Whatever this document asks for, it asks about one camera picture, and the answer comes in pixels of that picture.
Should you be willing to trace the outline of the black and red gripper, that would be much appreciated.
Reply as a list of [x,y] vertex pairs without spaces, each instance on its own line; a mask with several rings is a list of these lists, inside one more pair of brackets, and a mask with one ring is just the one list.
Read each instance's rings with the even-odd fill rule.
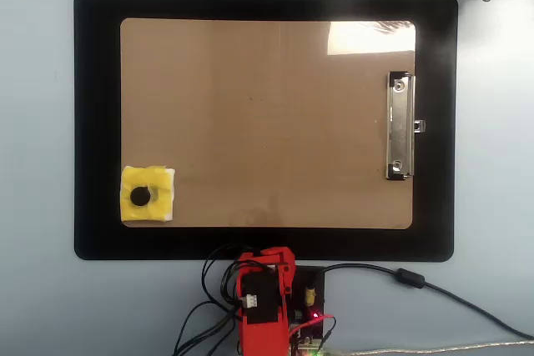
[[272,255],[247,252],[239,257],[239,297],[244,298],[244,326],[279,323],[282,307],[280,292],[292,294],[295,255],[287,247],[274,247],[270,251]]

